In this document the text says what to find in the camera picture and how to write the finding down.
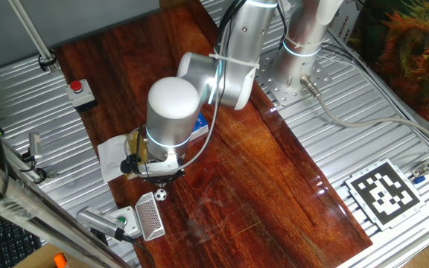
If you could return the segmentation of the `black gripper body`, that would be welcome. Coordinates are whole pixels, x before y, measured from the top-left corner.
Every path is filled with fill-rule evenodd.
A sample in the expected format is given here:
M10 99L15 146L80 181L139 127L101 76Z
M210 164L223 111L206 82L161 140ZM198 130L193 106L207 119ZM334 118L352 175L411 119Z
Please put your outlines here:
M156 182L164 182L169 179L169 178L174 178L174 180L183 177L185 175L185 171L182 170L178 170L176 173L174 174L168 174L168 175L154 175L151 176L149 175L147 178L144 178L145 182L149 182L149 183L156 183Z

